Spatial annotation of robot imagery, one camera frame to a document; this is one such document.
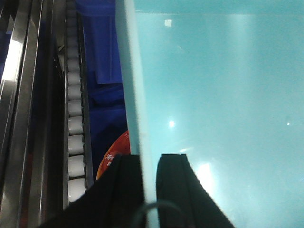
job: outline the orange object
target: orange object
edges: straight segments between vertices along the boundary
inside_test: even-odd
[[[106,152],[103,160],[101,161],[96,179],[100,178],[100,176],[106,171],[106,169],[111,165],[114,157],[117,154],[129,155],[131,154],[130,149],[130,140],[129,140],[129,131],[123,133],[119,138],[112,144],[112,146]]]

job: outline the black cable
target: black cable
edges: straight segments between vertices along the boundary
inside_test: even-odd
[[[183,218],[184,228],[188,227],[187,218],[186,218],[185,214],[182,212],[182,210],[176,204],[174,204],[170,201],[166,201],[166,200],[159,200],[155,203],[149,203],[149,204],[144,204],[144,205],[140,206],[133,217],[130,228],[138,228],[138,226],[140,225],[145,214],[153,208],[171,208],[171,209],[173,209],[174,211],[179,213],[179,215],[181,215],[181,217]]]

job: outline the white roller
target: white roller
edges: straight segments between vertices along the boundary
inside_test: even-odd
[[[66,33],[67,33],[68,37],[76,36],[77,35],[77,27],[76,26],[67,27]]]
[[[69,71],[79,71],[79,59],[68,59],[67,60],[67,68]]]
[[[78,46],[78,38],[77,36],[70,36],[67,38],[67,46],[68,47],[77,47]]]
[[[76,9],[67,9],[67,18],[75,18],[77,15]]]
[[[80,73],[79,73],[79,71],[68,72],[67,82],[68,82],[69,86],[80,85]]]
[[[77,26],[77,18],[67,18],[66,22],[67,22],[66,24],[68,27]]]
[[[70,117],[82,116],[81,100],[73,100],[67,103],[68,114]]]
[[[67,95],[69,100],[79,100],[81,99],[80,85],[70,85],[67,88]]]
[[[68,182],[68,200],[75,202],[86,191],[86,182],[84,178],[73,179]]]
[[[81,177],[85,174],[84,156],[69,157],[67,161],[69,177]]]
[[[78,47],[68,47],[67,48],[67,57],[68,58],[78,58],[79,57]]]
[[[70,117],[68,119],[68,132],[70,135],[83,134],[82,116]]]
[[[69,155],[78,155],[84,153],[84,137],[81,134],[68,137],[67,146]]]

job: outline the metal bar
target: metal bar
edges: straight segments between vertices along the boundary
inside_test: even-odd
[[[37,98],[37,122],[35,126],[35,143],[33,150],[32,182],[30,188],[28,228],[39,226],[44,221],[62,210],[62,180],[58,170],[61,170],[61,132],[62,123],[58,119],[61,113],[60,100],[62,91],[58,88],[58,80],[62,80],[55,58],[55,37],[53,30],[53,0],[44,0],[43,22],[46,25],[44,34],[44,59],[40,72],[40,93]]]
[[[69,201],[68,201],[68,166],[67,166],[67,161],[68,161],[68,144],[67,144],[67,139],[69,136],[68,133],[68,123],[67,120],[69,118],[69,114],[68,114],[68,109],[67,109],[67,103],[68,103],[68,95],[67,95],[67,88],[68,88],[68,83],[67,83],[67,73],[68,73],[68,69],[67,69],[67,30],[66,30],[66,25],[65,25],[65,31],[64,31],[64,36],[65,36],[65,53],[64,53],[64,99],[65,99],[65,110],[64,110],[64,147],[63,147],[63,209],[65,209],[68,205],[69,205]]]
[[[1,220],[4,227],[19,227],[26,161],[29,150],[29,135],[33,103],[35,68],[38,49],[38,37],[41,20],[41,1],[32,4],[28,37],[20,75],[19,94],[15,109],[15,118],[11,134],[11,146],[7,159],[1,206]]]
[[[80,15],[77,16],[78,20],[78,39],[79,39],[79,52],[80,52],[80,74],[82,79],[82,93],[83,93],[83,110],[84,110],[84,138],[85,138],[85,174],[86,174],[86,187],[87,189],[93,185],[93,166],[92,166],[92,151],[91,151],[91,134],[90,134],[90,114],[89,114],[89,101],[87,90],[87,74],[86,74],[86,51],[83,25]]]
[[[0,35],[5,34],[10,20],[9,0],[5,0],[0,5]]]
[[[2,190],[4,165],[8,150],[12,113],[27,34],[30,7],[31,0],[23,0],[19,5],[0,85],[0,190]]]

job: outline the cyan surface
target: cyan surface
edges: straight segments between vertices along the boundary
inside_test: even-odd
[[[128,115],[147,125],[144,177],[185,153],[236,227],[304,227],[302,2],[153,2],[134,0],[145,105],[125,92],[127,114],[146,115]]]

